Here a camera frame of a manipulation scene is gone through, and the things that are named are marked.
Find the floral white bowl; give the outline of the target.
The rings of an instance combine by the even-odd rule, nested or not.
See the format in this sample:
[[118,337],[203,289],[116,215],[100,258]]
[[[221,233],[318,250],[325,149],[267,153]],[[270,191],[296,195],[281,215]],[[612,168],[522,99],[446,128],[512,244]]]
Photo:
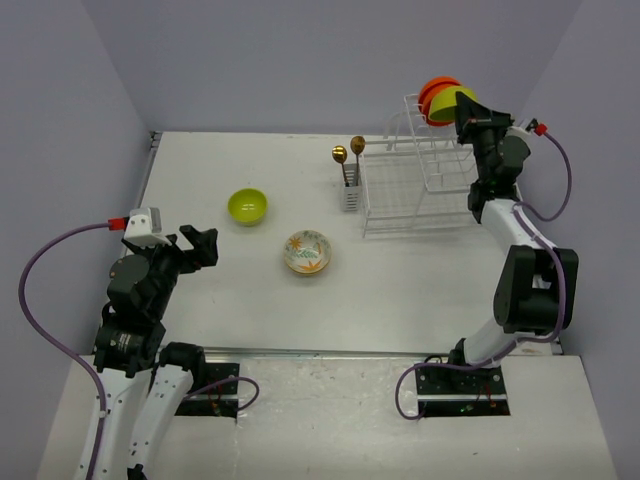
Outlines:
[[299,265],[303,269],[314,270],[332,259],[332,245],[329,239],[315,230],[301,230],[291,234],[284,244],[285,265]]

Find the green bowl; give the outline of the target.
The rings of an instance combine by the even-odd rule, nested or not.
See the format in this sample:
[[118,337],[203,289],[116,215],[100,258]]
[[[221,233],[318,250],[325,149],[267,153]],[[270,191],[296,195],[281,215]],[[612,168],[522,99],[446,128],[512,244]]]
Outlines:
[[427,123],[431,126],[447,126],[455,121],[458,93],[476,100],[476,92],[465,86],[449,86],[437,93],[429,103]]
[[255,226],[260,224],[266,216],[268,199],[258,189],[244,188],[230,196],[227,211],[235,223],[246,227]]

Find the green bowl back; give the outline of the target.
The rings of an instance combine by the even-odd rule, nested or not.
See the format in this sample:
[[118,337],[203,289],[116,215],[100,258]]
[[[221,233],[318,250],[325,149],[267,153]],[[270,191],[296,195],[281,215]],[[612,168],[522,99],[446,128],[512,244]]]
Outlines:
[[458,93],[476,100],[476,92],[465,86],[449,86],[437,93],[429,103],[427,123],[431,126],[447,126],[455,121]]

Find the orange bowl front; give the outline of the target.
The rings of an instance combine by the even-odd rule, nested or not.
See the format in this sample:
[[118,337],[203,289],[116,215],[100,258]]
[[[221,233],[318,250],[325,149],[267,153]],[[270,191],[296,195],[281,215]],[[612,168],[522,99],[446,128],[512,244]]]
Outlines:
[[447,122],[435,122],[432,121],[428,118],[428,114],[429,114],[429,110],[430,110],[430,106],[431,106],[431,102],[433,100],[433,98],[439,94],[441,91],[450,88],[450,87],[457,87],[457,86],[445,86],[445,85],[440,85],[436,88],[434,88],[433,90],[431,90],[428,94],[428,96],[425,98],[425,101],[423,103],[419,102],[418,99],[418,104],[419,104],[419,110],[420,112],[423,114],[424,119],[426,121],[426,123],[430,126],[436,126],[436,127],[441,127],[441,126],[446,126]]

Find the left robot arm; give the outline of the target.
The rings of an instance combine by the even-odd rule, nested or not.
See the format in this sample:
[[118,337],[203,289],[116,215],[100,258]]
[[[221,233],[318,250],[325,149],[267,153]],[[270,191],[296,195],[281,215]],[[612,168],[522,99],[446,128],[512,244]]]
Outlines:
[[164,344],[162,318],[180,276],[216,265],[218,232],[183,225],[180,233],[190,249],[181,249],[174,235],[151,246],[130,237],[124,242],[130,255],[111,267],[94,342],[101,388],[77,479],[148,478],[179,404],[207,383],[203,348]]

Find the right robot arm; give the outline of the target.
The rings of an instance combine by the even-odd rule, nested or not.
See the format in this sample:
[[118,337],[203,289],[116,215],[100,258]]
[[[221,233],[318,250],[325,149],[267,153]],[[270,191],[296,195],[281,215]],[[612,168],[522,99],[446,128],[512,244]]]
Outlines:
[[522,343],[553,342],[572,320],[579,257],[560,248],[535,226],[546,218],[524,202],[517,188],[530,135],[551,140],[547,127],[531,120],[515,126],[510,114],[491,110],[468,95],[455,96],[454,123],[460,144],[472,147],[477,180],[468,208],[505,253],[493,296],[492,316],[475,334],[450,351],[446,380],[467,393]]

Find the green bowl front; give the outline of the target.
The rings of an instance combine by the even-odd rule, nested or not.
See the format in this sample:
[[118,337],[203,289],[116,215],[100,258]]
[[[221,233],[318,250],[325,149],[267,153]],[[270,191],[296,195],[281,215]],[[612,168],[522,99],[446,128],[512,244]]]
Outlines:
[[268,199],[258,189],[244,188],[230,196],[227,211],[235,223],[246,227],[255,226],[260,224],[266,216]]

